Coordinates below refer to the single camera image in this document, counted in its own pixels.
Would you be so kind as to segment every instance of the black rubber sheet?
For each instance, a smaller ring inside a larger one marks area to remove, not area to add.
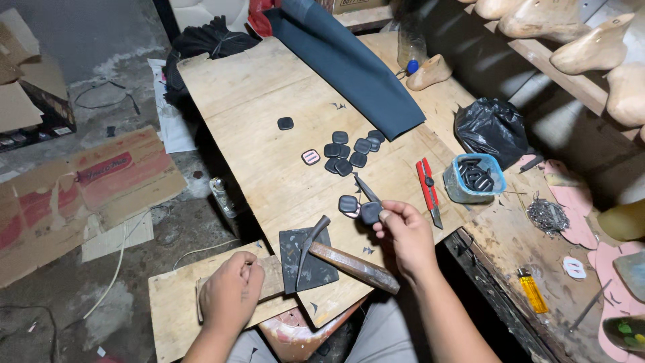
[[[426,117],[394,73],[313,0],[282,0],[263,13],[273,36],[392,141]]]

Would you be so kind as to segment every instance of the lighter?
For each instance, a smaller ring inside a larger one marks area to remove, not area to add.
[[[520,282],[522,283],[522,287],[524,288],[524,292],[526,293],[526,296],[528,296],[528,300],[533,306],[533,310],[535,310],[535,312],[538,314],[546,313],[547,311],[549,311],[549,308],[546,307],[546,303],[542,298],[542,294],[540,294],[540,290],[537,289],[535,280],[533,279],[531,274],[529,274],[528,270],[521,268],[517,271]]]

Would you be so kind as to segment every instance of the gray pants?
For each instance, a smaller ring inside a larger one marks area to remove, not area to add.
[[[428,362],[432,358],[412,292],[373,302],[346,363]],[[240,334],[228,363],[277,363],[256,329]]]

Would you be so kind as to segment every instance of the human hand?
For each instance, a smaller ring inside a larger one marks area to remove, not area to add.
[[[439,271],[432,228],[412,205],[394,200],[382,201],[380,222],[372,228],[376,237],[391,239],[399,271],[410,281]]]
[[[251,319],[264,283],[257,256],[240,251],[225,261],[199,294],[204,328],[237,337]]]

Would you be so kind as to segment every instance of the hammer handle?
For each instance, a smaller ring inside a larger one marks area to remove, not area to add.
[[[399,292],[401,286],[397,279],[381,266],[318,242],[312,243],[309,253],[368,285],[378,287],[393,295]]]

